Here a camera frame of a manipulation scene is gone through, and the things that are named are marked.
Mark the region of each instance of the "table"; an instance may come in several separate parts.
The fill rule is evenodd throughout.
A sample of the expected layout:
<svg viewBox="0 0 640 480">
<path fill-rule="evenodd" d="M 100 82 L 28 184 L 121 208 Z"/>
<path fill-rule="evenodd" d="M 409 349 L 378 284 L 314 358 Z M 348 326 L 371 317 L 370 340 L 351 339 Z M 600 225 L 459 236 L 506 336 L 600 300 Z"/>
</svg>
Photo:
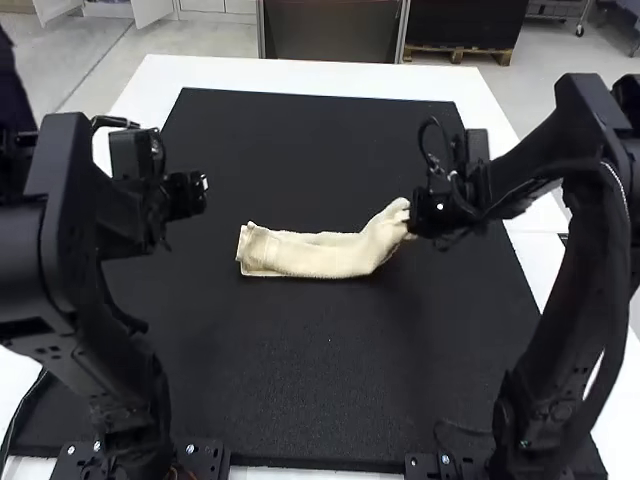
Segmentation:
<svg viewBox="0 0 640 480">
<path fill-rule="evenodd" d="M 162 127 L 183 87 L 215 88 L 320 96 L 454 101 L 467 128 L 486 128 L 492 158 L 518 138 L 476 68 L 404 65 L 341 64 L 285 60 L 222 59 L 150 55 L 111 110 L 145 127 Z M 94 138 L 94 160 L 110 172 L 107 132 Z M 557 233 L 567 221 L 551 195 L 539 199 L 525 214 L 505 221 L 514 250 L 539 308 L 553 286 L 564 247 Z M 640 341 L 630 332 L 625 363 L 616 387 L 593 430 L 600 455 L 612 480 L 633 478 L 634 432 L 640 430 Z M 0 350 L 0 435 L 31 386 L 39 365 Z M 55 459 L 10 458 L 7 480 L 46 479 Z M 233 467 L 232 480 L 288 480 L 323 477 L 328 480 L 371 479 L 398 475 L 353 472 L 299 471 Z"/>
</svg>

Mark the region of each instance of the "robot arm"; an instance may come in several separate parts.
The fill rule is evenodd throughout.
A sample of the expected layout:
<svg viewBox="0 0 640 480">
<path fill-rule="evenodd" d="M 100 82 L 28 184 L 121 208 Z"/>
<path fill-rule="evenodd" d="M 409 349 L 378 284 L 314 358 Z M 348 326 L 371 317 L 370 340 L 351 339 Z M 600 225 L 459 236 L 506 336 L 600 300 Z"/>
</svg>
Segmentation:
<svg viewBox="0 0 640 480">
<path fill-rule="evenodd" d="M 556 99 L 547 120 L 492 162 L 481 132 L 468 131 L 465 139 L 443 132 L 450 154 L 439 159 L 423 148 L 428 183 L 413 196 L 409 229 L 427 238 L 513 218 L 560 180 L 573 213 L 538 328 L 495 402 L 496 450 L 488 464 L 495 479 L 572 478 L 567 464 L 622 365 L 629 300 L 638 286 L 631 265 L 638 255 L 640 77 L 624 77 L 609 92 L 596 75 L 565 75 Z"/>
<path fill-rule="evenodd" d="M 163 478 L 173 446 L 166 376 L 120 311 L 101 262 L 153 253 L 166 225 L 202 213 L 206 179 L 165 172 L 157 130 L 110 137 L 114 178 L 94 163 L 82 114 L 38 134 L 2 131 L 0 344 L 40 362 L 90 404 L 105 457 L 129 479 Z"/>
</svg>

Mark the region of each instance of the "white towel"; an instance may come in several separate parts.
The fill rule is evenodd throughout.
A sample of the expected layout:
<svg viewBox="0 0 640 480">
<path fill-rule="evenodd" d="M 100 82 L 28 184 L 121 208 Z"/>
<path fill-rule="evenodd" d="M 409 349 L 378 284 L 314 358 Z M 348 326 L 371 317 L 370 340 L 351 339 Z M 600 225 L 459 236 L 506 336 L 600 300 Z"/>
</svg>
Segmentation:
<svg viewBox="0 0 640 480">
<path fill-rule="evenodd" d="M 409 200 L 397 198 L 359 233 L 271 231 L 253 222 L 240 229 L 236 261 L 243 275 L 339 279 L 369 275 L 408 233 Z"/>
</svg>

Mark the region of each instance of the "wooden pallet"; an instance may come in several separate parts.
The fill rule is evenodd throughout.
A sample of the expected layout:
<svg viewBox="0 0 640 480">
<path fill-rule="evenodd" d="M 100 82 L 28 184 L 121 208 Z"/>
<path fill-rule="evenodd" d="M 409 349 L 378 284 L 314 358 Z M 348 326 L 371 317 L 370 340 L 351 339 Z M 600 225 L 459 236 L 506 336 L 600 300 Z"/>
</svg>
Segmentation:
<svg viewBox="0 0 640 480">
<path fill-rule="evenodd" d="M 464 47 L 430 47 L 427 45 L 405 45 L 404 54 L 402 59 L 405 62 L 411 62 L 413 60 L 413 52 L 448 52 L 450 53 L 451 63 L 456 65 L 462 63 L 462 57 L 465 53 L 485 53 L 493 56 L 498 65 L 501 67 L 508 67 L 511 64 L 511 55 L 513 49 L 500 50 L 495 48 L 464 48 Z"/>
</svg>

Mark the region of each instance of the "white cabinet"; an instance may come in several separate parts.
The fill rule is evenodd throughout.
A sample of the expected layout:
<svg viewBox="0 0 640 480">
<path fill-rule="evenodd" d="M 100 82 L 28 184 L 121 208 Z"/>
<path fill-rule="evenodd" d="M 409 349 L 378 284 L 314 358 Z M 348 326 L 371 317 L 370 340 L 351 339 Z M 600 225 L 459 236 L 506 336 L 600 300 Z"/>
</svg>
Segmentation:
<svg viewBox="0 0 640 480">
<path fill-rule="evenodd" d="M 180 8 L 189 12 L 224 13 L 224 0 L 180 0 Z"/>
<path fill-rule="evenodd" d="M 174 12 L 173 0 L 131 0 L 127 3 L 33 0 L 33 5 L 42 26 L 76 8 L 82 8 L 86 16 L 133 18 L 138 28 L 146 27 Z"/>
<path fill-rule="evenodd" d="M 256 14 L 256 0 L 225 0 L 227 13 Z"/>
<path fill-rule="evenodd" d="M 161 18 L 256 24 L 256 0 L 130 0 L 126 3 L 87 0 L 33 0 L 42 26 L 81 8 L 86 17 L 133 18 L 143 28 Z"/>
</svg>

